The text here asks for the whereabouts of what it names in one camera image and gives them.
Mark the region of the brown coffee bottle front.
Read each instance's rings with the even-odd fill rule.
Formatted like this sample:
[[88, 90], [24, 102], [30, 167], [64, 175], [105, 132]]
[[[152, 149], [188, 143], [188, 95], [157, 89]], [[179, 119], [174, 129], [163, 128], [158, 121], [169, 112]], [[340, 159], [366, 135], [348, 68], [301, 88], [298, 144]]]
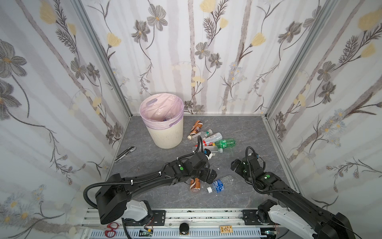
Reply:
[[201, 182], [198, 178], [196, 179], [191, 179], [190, 181], [190, 191], [191, 192], [200, 192], [201, 190]]

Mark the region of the green plastic bottle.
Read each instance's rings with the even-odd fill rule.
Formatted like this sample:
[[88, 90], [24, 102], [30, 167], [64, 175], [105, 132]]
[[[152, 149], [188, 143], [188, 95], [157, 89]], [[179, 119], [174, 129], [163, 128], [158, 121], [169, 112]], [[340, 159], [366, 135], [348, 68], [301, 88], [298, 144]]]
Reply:
[[226, 148], [233, 148], [236, 146], [236, 140], [229, 138], [229, 139], [222, 139], [214, 143], [215, 146], [221, 149], [226, 149]]

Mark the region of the clear square bottle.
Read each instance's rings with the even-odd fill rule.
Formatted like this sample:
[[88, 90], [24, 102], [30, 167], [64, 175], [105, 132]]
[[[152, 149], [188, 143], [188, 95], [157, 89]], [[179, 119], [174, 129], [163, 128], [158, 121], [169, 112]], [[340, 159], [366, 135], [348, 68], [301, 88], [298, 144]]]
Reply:
[[194, 152], [204, 152], [205, 150], [209, 150], [211, 153], [223, 153], [223, 149], [217, 146], [204, 146], [203, 148], [200, 146], [198, 150], [197, 146], [194, 146], [192, 149]]

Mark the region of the clear bottle red cap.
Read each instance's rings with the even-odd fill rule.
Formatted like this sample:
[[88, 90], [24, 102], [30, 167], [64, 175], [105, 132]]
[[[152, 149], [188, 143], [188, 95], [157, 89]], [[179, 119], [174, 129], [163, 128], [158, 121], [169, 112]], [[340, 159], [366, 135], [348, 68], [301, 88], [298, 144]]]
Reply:
[[220, 141], [220, 140], [222, 140], [222, 135], [221, 135], [221, 133], [218, 132], [218, 133], [215, 133], [209, 137], [206, 137], [203, 140], [203, 143], [205, 145], [209, 145], [210, 143], [215, 143], [215, 142]]

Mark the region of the clear bottle green cap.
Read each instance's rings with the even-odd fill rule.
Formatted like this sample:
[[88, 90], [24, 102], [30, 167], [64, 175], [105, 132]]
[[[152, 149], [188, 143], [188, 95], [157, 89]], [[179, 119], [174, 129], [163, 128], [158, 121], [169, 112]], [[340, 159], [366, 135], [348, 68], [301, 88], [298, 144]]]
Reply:
[[202, 139], [207, 138], [213, 134], [213, 131], [211, 129], [208, 129], [207, 131], [200, 131], [194, 135], [194, 138], [197, 138], [200, 136]]

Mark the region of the small pepsi bottle blue cap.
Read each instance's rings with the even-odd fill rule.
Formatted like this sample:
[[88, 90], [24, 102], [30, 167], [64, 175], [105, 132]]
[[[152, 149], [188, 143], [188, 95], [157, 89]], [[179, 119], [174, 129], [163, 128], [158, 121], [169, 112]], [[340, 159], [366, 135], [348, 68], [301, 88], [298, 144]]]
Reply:
[[173, 117], [174, 117], [174, 116], [173, 116], [172, 114], [167, 114], [167, 115], [164, 117], [163, 121], [169, 121], [169, 120], [171, 120]]

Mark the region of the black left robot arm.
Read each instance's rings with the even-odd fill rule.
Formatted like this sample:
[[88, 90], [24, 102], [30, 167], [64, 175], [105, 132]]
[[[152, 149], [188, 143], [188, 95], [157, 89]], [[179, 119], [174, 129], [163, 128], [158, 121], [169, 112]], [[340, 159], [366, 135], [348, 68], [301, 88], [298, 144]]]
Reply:
[[108, 181], [87, 186], [83, 191], [86, 203], [97, 209], [100, 223], [106, 225], [121, 218], [146, 223], [152, 217], [147, 201], [134, 201], [135, 195], [160, 186], [171, 186], [199, 179], [212, 184], [217, 172], [210, 168], [211, 152], [198, 137], [197, 149], [165, 163], [160, 169], [135, 177], [112, 175]]

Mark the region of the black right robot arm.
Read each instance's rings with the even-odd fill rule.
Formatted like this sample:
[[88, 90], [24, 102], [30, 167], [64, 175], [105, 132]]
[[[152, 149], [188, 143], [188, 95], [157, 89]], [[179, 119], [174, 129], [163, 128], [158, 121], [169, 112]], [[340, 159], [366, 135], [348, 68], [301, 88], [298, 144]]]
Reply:
[[333, 214], [312, 203], [291, 189], [279, 176], [266, 172], [260, 156], [247, 147], [243, 159], [231, 163], [231, 170], [240, 175], [262, 195], [272, 196], [258, 206], [257, 220], [261, 224], [275, 223], [303, 239], [356, 239], [347, 217]]

